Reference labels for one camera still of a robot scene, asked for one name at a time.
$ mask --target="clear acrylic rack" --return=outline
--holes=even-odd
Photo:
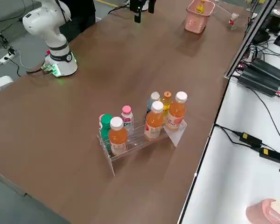
[[[132,132],[128,134],[127,137],[127,150],[119,155],[114,155],[111,150],[107,149],[107,145],[109,144],[109,139],[103,140],[100,136],[100,134],[97,135],[98,140],[102,146],[102,149],[104,151],[104,154],[108,160],[108,163],[110,165],[110,168],[113,172],[113,175],[115,176],[114,168],[112,165],[112,162],[115,160],[122,158],[124,156],[127,156],[133,152],[136,152],[142,148],[145,148],[155,142],[158,142],[162,139],[165,139],[167,137],[173,137],[174,139],[171,139],[176,146],[179,139],[181,138],[183,131],[185,130],[187,124],[186,122],[182,122],[179,129],[176,131],[169,131],[166,127],[163,127],[160,133],[160,136],[156,139],[149,140],[144,135],[145,130],[145,121],[136,121],[134,122],[134,129]]]

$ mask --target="table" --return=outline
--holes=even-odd
[[[187,0],[157,2],[155,14],[115,12],[71,42],[71,77],[24,76],[0,93],[0,174],[72,223],[176,223],[242,42],[216,14],[201,35],[184,30]],[[188,127],[114,163],[96,139],[98,117],[130,105],[142,118],[153,91],[186,91]]]
[[[270,44],[280,53],[280,47]],[[280,58],[266,56],[280,69]],[[280,131],[280,99],[258,93],[269,108]],[[231,80],[217,124],[247,132],[280,152],[280,137],[257,96]],[[229,133],[234,141],[238,137]],[[211,135],[182,223],[249,224],[245,210],[265,198],[280,200],[280,164],[259,153],[233,145],[218,127]]]

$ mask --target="white countertop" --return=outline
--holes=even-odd
[[[279,46],[269,44],[269,48],[280,53]],[[266,55],[265,59],[280,69],[280,58]],[[280,131],[280,98],[257,94]],[[216,123],[247,132],[280,152],[280,137],[267,110],[251,90],[234,80],[229,83]],[[239,142],[238,136],[228,134]],[[233,145],[225,133],[215,127],[182,223],[249,224],[245,215],[248,206],[265,198],[280,200],[279,168],[279,163],[263,159],[247,147]]]

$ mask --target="pink object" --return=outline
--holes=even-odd
[[[102,117],[103,117],[104,115],[105,115],[105,114],[100,115],[99,118],[98,118],[98,120],[101,121],[101,119],[102,119]]]
[[[131,111],[132,111],[132,109],[131,109],[130,106],[124,106],[124,107],[122,108],[122,112],[123,112],[124,114],[130,114]]]
[[[193,0],[188,6],[188,16],[186,19],[185,29],[187,31],[199,34],[206,26],[211,13],[215,8],[215,4],[211,1],[205,1],[203,14],[196,12],[197,6],[201,4],[200,0]]]
[[[252,224],[280,224],[280,206],[275,206],[276,200],[267,198],[247,208],[246,215]]]

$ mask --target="bottle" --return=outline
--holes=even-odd
[[[105,146],[108,151],[111,150],[110,141],[109,141],[109,131],[110,131],[111,119],[112,119],[112,115],[110,115],[110,114],[105,114],[101,118],[101,123],[102,123],[101,136],[102,136],[102,140],[104,141]]]
[[[144,134],[148,139],[158,138],[163,128],[164,105],[161,101],[154,101],[151,107],[151,112],[146,117]]]
[[[170,105],[172,104],[171,92],[164,92],[164,98],[161,102],[164,104],[164,117],[167,117]]]
[[[126,151],[127,130],[123,128],[123,120],[120,117],[112,118],[110,126],[109,139],[111,150],[114,155],[119,155]]]
[[[205,0],[201,0],[200,1],[200,4],[196,8],[196,12],[198,12],[200,14],[203,14],[203,12],[204,12],[204,3],[205,3]]]
[[[102,114],[102,115],[100,115],[99,116],[99,118],[98,118],[98,132],[99,132],[99,134],[101,135],[101,129],[102,129],[102,122],[101,122],[101,119],[102,119],[102,117],[104,116],[105,114]]]
[[[126,128],[128,133],[131,133],[134,129],[134,117],[130,106],[122,108],[121,118],[123,120],[123,127]]]
[[[169,129],[177,130],[180,123],[183,120],[183,116],[186,113],[185,102],[188,99],[188,95],[185,92],[178,92],[175,97],[175,102],[170,106],[168,116],[166,119],[166,126]]]
[[[153,104],[154,101],[159,100],[160,99],[160,95],[158,92],[153,92],[148,101],[147,101],[147,111],[146,111],[146,115],[150,112],[151,110],[151,105]]]

